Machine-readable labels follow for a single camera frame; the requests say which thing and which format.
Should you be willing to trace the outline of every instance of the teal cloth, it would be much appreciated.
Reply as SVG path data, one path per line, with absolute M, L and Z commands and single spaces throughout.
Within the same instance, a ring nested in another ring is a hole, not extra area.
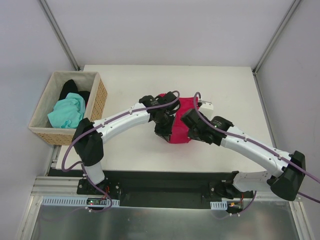
M 68 93 L 65 99 L 59 100 L 48 114 L 54 128 L 75 129 L 84 118 L 86 111 L 85 100 L 77 93 Z

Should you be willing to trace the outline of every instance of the white wall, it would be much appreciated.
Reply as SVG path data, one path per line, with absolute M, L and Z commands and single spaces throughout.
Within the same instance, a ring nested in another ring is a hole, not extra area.
M 320 1 L 305 0 L 261 70 L 258 81 L 280 149 L 301 151 L 306 168 L 320 178 Z M 301 192 L 320 199 L 307 176 Z M 320 204 L 304 200 L 316 239 Z
M 293 0 L 48 0 L 80 65 L 257 64 Z
M 51 146 L 28 124 L 52 72 L 72 70 L 36 0 L 0 3 L 0 239 L 15 239 Z

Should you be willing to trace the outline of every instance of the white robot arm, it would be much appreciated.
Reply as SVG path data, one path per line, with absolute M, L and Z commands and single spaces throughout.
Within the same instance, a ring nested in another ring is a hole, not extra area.
M 95 185 L 105 180 L 100 163 L 104 155 L 103 144 L 114 136 L 134 126 L 154 121 L 156 123 L 155 133 L 167 141 L 170 139 L 172 126 L 175 121 L 175 113 L 180 107 L 180 102 L 176 98 L 172 92 L 168 92 L 163 97 L 157 96 L 154 98 L 150 95 L 145 96 L 129 109 L 114 116 L 94 122 L 90 122 L 85 118 L 79 123 L 73 139 L 102 124 L 102 127 L 84 136 L 74 145 L 75 151 L 84 164 L 87 175 Z M 306 169 L 305 156 L 302 153 L 296 151 L 294 154 L 289 154 L 255 140 L 263 147 L 258 146 L 251 141 L 246 141 L 247 138 L 250 140 L 253 140 L 253 138 L 247 136 L 243 131 L 234 126 L 232 122 L 220 116 L 215 116 L 211 121 L 206 118 L 217 129 L 230 133 L 223 134 L 209 127 L 199 118 L 195 109 L 187 111 L 181 120 L 189 128 L 189 138 L 234 150 L 266 169 L 263 172 L 233 172 L 234 178 L 232 181 L 224 182 L 220 188 L 215 188 L 214 191 L 217 194 L 222 197 L 232 198 L 232 192 L 236 191 L 269 191 L 271 189 L 277 196 L 285 200 L 293 201 L 295 199 L 304 174 L 266 149 L 272 149 L 272 151 L 276 151 L 281 157 L 291 159 L 293 163 Z M 233 134 L 241 135 L 244 138 L 240 139 L 232 136 Z
M 190 109 L 182 116 L 181 120 L 189 128 L 188 136 L 191 139 L 234 150 L 266 169 L 262 172 L 234 172 L 233 180 L 223 183 L 220 186 L 221 188 L 217 189 L 218 194 L 224 197 L 232 197 L 232 188 L 240 192 L 265 192 L 271 189 L 273 193 L 285 200 L 293 201 L 296 198 L 305 175 L 281 160 L 281 157 L 290 159 L 291 162 L 305 170 L 305 156 L 302 153 L 295 151 L 290 154 L 270 147 L 246 135 L 245 132 L 223 117 L 215 116 L 211 121 L 205 116 L 203 117 L 215 128 L 226 134 L 208 126 L 199 117 L 195 109 Z

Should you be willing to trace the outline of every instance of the red cloth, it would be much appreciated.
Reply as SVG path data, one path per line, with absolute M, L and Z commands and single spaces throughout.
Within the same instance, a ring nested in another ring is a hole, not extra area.
M 194 109 L 194 98 L 193 97 L 180 97 L 180 109 L 175 114 L 175 120 L 172 126 L 172 135 L 170 137 L 171 144 L 186 144 L 190 142 L 188 138 L 189 128 L 181 121 L 181 117 L 189 109 Z

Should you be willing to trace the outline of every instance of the cable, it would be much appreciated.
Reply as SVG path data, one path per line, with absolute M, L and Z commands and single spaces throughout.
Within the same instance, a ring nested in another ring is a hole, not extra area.
M 77 161 L 77 162 L 75 162 L 74 164 L 72 164 L 69 168 L 65 168 L 65 164 L 66 164 L 66 160 L 67 160 L 67 156 L 68 156 L 69 152 L 71 151 L 72 147 L 73 147 L 80 139 L 82 139 L 84 136 L 86 136 L 86 135 L 88 135 L 88 134 L 96 131 L 97 129 L 103 127 L 104 125 L 107 125 L 107 124 L 109 124 L 109 123 L 111 123 L 111 122 L 113 122 L 113 121 L 115 121 L 115 120 L 117 120 L 117 119 L 120 119 L 120 118 L 122 118 L 122 117 L 124 117 L 124 116 L 126 116 L 126 115 L 129 115 L 129 114 L 131 115 L 131 114 L 133 114 L 133 113 L 135 113 L 135 112 L 147 111 L 147 110 L 152 110 L 152 109 L 165 108 L 165 107 L 168 107 L 168 106 L 176 103 L 176 102 L 179 100 L 179 98 L 180 98 L 180 93 L 179 93 L 179 91 L 177 91 L 177 90 L 172 91 L 172 93 L 173 93 L 173 94 L 177 94 L 177 97 L 175 98 L 175 100 L 173 100 L 173 101 L 171 101 L 171 102 L 168 102 L 168 103 L 162 104 L 162 105 L 150 106 L 150 107 L 143 107 L 143 108 L 139 108 L 139 109 L 134 109 L 134 110 L 132 110 L 132 111 L 127 111 L 127 112 L 121 113 L 120 115 L 117 115 L 117 116 L 115 116 L 115 117 L 113 117 L 113 118 L 105 121 L 103 124 L 99 124 L 98 126 L 91 128 L 90 130 L 82 133 L 82 134 L 79 135 L 77 138 L 75 138 L 75 139 L 72 141 L 72 143 L 69 145 L 69 147 L 67 148 L 67 150 L 65 151 L 65 154 L 64 154 L 64 156 L 63 156 L 62 163 L 61 163 L 61 169 L 62 169 L 62 171 L 63 171 L 63 172 L 68 172 L 68 171 L 70 171 L 72 168 L 74 168 L 76 165 L 81 164 L 82 171 L 83 171 L 84 174 L 86 175 L 86 179 L 88 180 L 88 182 L 89 182 L 95 189 L 97 189 L 99 192 L 101 192 L 104 196 L 107 196 L 108 199 L 111 201 L 110 206 L 105 207 L 105 208 L 103 209 L 103 211 L 105 211 L 105 209 L 109 209 L 109 208 L 112 207 L 112 204 L 113 204 L 113 203 L 112 203 L 112 199 L 109 197 L 109 195 L 108 195 L 107 192 L 105 192 L 105 191 L 101 190 L 100 188 L 98 188 L 98 187 L 91 181 L 91 179 L 90 179 L 89 176 L 87 175 L 86 169 L 84 168 L 84 165 L 83 165 L 83 162 L 82 162 L 82 161 Z
M 131 112 L 130 112 L 130 111 L 127 111 L 127 112 L 124 112 L 124 113 L 122 113 L 122 114 L 120 114 L 120 115 L 118 115 L 118 116 L 115 116 L 115 117 L 113 117 L 113 118 L 105 121 L 105 122 L 103 123 L 103 125 L 109 124 L 109 123 L 111 123 L 111 122 L 113 122 L 113 121 L 115 121 L 115 120 L 117 120 L 117 119 L 120 119 L 120 118 L 122 118 L 122 117 L 124 117 L 124 116 L 126 116 L 126 115 L 129 115 L 129 114 L 132 114 L 132 113 L 135 113 L 135 112 L 147 111 L 147 110 L 152 110 L 152 109 L 160 109 L 160 108 L 165 108 L 165 107 L 167 107 L 167 106 L 170 106 L 170 105 L 174 104 L 175 102 L 177 102 L 177 101 L 179 100 L 179 98 L 180 98 L 180 93 L 179 93 L 179 91 L 176 90 L 176 91 L 173 91 L 172 93 L 173 93 L 173 94 L 176 93 L 176 94 L 177 94 L 177 97 L 175 98 L 175 100 L 173 100 L 173 101 L 171 101 L 171 102 L 169 102 L 169 103 L 162 104 L 162 105 L 158 105 L 158 106 L 150 106 L 150 107 L 143 107 L 143 108 L 139 108 L 139 109 L 134 109 L 134 110 L 132 110 Z M 79 135 L 75 140 L 72 141 L 72 143 L 69 145 L 69 147 L 68 147 L 67 150 L 65 151 L 65 154 L 64 154 L 63 159 L 62 159 L 61 169 L 62 169 L 63 172 L 68 172 L 68 171 L 70 171 L 72 168 L 74 168 L 76 165 L 82 163 L 82 161 L 77 161 L 76 163 L 72 164 L 71 167 L 65 168 L 67 156 L 68 156 L 69 152 L 71 151 L 71 149 L 73 148 L 73 146 L 74 146 L 81 138 L 83 138 L 84 136 L 92 133 L 93 131 L 95 131 L 95 130 L 101 128 L 101 127 L 103 127 L 103 125 L 102 125 L 102 124 L 99 124 L 98 126 L 96 126 L 96 127 L 92 128 L 92 129 L 90 129 L 90 130 L 82 133 L 82 134 Z
M 239 215 L 237 213 L 235 213 L 235 214 L 231 214 L 231 215 L 226 215 L 224 217 L 217 217 L 217 216 L 214 216 L 214 215 L 212 215 L 212 216 L 217 220 L 223 220 L 223 219 L 226 219 L 228 217 L 240 216 L 240 214 L 243 214 L 245 211 L 247 211 L 250 208 L 250 206 L 255 201 L 256 196 L 257 196 L 257 191 L 254 191 L 254 194 L 253 194 L 253 197 L 252 197 L 251 201 L 249 202 L 249 204 L 241 212 L 239 212 Z
M 198 114 L 199 118 L 204 121 L 209 127 L 213 128 L 214 130 L 216 130 L 217 132 L 219 133 L 222 133 L 222 134 L 225 134 L 225 135 L 229 135 L 229 136 L 233 136 L 233 137 L 236 137 L 236 138 L 239 138 L 239 139 L 242 139 L 242 140 L 245 140 L 246 137 L 242 136 L 242 135 L 238 135 L 238 134 L 235 134 L 235 133 L 231 133 L 231 132 L 227 132 L 227 131 L 223 131 L 219 128 L 216 128 L 215 126 L 213 126 L 210 122 L 208 122 L 202 115 L 201 113 L 199 112 L 198 108 L 197 108 L 197 96 L 199 96 L 199 98 L 201 99 L 201 94 L 200 92 L 196 92 L 195 95 L 193 96 L 193 106 L 194 106 L 194 110 L 196 111 L 196 113 Z M 286 159 L 285 157 L 283 156 L 280 156 L 277 152 L 273 151 L 272 149 L 270 149 L 269 147 L 261 144 L 260 142 L 257 142 L 255 140 L 252 140 L 250 138 L 247 138 L 246 141 L 250 142 L 250 143 L 253 143 L 257 146 L 259 146 L 260 148 L 266 150 L 267 152 L 273 154 L 274 156 L 276 156 L 277 158 L 280 158 L 281 160 L 283 160 L 284 162 L 286 162 L 287 164 L 293 166 L 294 168 L 298 169 L 300 172 L 302 172 L 303 174 L 307 175 L 308 177 L 312 178 L 313 180 L 315 180 L 317 183 L 320 184 L 320 179 L 317 178 L 316 176 L 312 175 L 311 173 L 309 173 L 308 171 L 302 169 L 301 167 L 299 167 L 297 164 L 291 162 L 290 160 Z M 313 197 L 310 197 L 310 196 L 307 196 L 304 194 L 304 197 L 312 200 L 312 201 L 315 201 L 317 203 L 320 203 L 320 200 L 316 200 L 315 198 Z
M 305 197 L 305 198 L 307 198 L 307 199 L 309 199 L 309 200 L 311 200 L 311 201 L 314 201 L 314 202 L 320 204 L 320 200 L 318 200 L 318 199 L 315 199 L 315 198 L 313 198 L 311 196 L 308 196 L 307 194 L 304 194 L 304 193 L 302 193 L 300 191 L 298 191 L 298 194 L 303 196 L 303 197 Z

